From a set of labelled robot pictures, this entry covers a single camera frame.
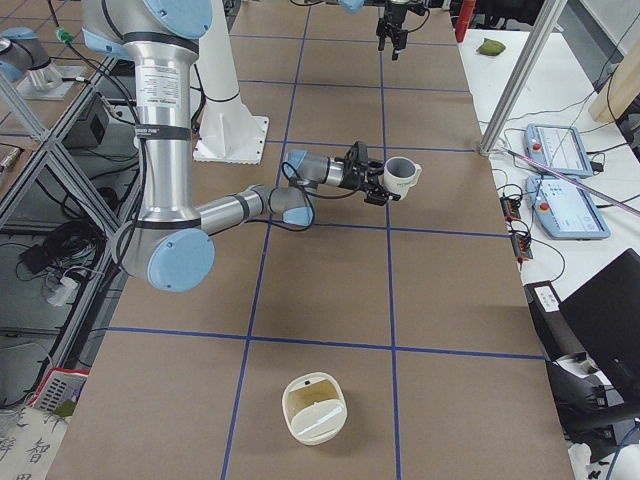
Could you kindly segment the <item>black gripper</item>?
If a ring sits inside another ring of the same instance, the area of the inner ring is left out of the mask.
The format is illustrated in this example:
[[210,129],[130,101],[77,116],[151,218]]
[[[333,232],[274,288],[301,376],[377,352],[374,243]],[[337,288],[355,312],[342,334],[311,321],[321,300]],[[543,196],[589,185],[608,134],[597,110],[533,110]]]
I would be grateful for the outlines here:
[[356,141],[343,157],[336,157],[335,162],[342,168],[339,188],[362,191],[365,193],[364,202],[377,206],[400,200],[399,194],[391,193],[381,185],[368,185],[368,172],[383,173],[384,161],[369,158],[364,142]]
[[384,2],[383,15],[378,19],[376,35],[378,36],[378,51],[384,51],[386,38],[392,39],[391,60],[397,61],[400,53],[406,48],[408,31],[403,27],[409,10],[410,1],[390,0]]

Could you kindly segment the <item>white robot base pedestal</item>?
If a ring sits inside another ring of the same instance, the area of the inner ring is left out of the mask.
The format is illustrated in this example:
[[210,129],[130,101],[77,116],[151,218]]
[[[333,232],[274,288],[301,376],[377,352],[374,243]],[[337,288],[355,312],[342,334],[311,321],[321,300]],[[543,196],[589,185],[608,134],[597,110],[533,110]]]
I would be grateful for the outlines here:
[[196,62],[206,103],[194,150],[202,162],[258,164],[262,159],[269,119],[254,116],[244,105],[236,76],[223,2],[211,3],[211,26],[199,39]]

